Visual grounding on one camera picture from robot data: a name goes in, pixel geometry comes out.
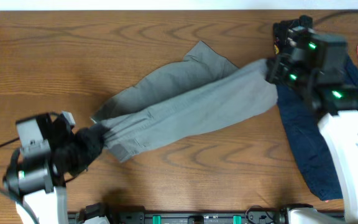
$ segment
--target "wood grain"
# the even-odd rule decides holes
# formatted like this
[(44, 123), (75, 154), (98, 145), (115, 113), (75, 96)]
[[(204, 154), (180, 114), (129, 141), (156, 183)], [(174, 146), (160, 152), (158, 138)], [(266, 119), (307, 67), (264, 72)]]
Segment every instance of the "wood grain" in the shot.
[[(14, 122), (45, 111), (71, 111), (77, 127), (109, 97), (156, 68), (177, 62), (203, 40), (238, 66), (273, 55), (272, 24), (331, 11), (60, 11), (0, 12), (0, 142), (17, 136)], [(358, 15), (325, 22), (345, 35), (357, 62)], [(0, 150), (0, 187), (12, 150)], [(147, 210), (245, 210), (320, 202), (308, 190), (289, 148), (278, 108), (123, 164), (104, 152), (68, 184), (68, 208), (96, 202)], [(0, 195), (0, 223), (20, 223)]]

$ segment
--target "wooden table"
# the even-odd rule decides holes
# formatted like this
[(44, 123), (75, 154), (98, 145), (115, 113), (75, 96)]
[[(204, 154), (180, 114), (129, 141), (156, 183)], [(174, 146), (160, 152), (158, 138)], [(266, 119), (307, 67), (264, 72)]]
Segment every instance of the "wooden table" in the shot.
[[(170, 62), (199, 40), (241, 67), (273, 55), (272, 24), (330, 11), (0, 12), (0, 143), (17, 136), (15, 120), (71, 111), (77, 128), (109, 97)], [(358, 15), (318, 30), (343, 34), (356, 60)], [(12, 150), (0, 149), (0, 187)], [(278, 108), (231, 127), (182, 139), (120, 164), (104, 152), (68, 184), (68, 209), (107, 202), (147, 210), (245, 210), (321, 202), (291, 154)], [(0, 195), (0, 223), (20, 223)]]

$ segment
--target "gray cloth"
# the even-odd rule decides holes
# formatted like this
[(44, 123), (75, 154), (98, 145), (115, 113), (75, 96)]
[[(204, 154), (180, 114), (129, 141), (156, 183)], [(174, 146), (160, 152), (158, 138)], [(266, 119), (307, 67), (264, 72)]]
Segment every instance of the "gray cloth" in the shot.
[(109, 128), (106, 146), (121, 162), (181, 138), (225, 128), (270, 109), (277, 90), (265, 60), (238, 69), (203, 42), (183, 62), (163, 66), (109, 99), (92, 117)]

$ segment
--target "dark blue fabric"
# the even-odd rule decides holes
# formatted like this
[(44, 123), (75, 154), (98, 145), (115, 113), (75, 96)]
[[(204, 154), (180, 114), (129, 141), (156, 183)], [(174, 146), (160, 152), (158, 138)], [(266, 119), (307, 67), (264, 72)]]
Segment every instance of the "dark blue fabric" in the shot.
[[(358, 70), (348, 57), (346, 82), (358, 86)], [(320, 135), (317, 120), (301, 98), (286, 86), (277, 85), (280, 116), (296, 163), (310, 191), (320, 200), (342, 198), (329, 149)]]

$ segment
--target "white background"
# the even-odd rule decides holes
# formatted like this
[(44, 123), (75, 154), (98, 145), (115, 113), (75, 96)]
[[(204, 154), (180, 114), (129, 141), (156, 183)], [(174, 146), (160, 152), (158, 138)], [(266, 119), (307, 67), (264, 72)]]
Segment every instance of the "white background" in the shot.
[(358, 9), (358, 0), (0, 0), (0, 10)]

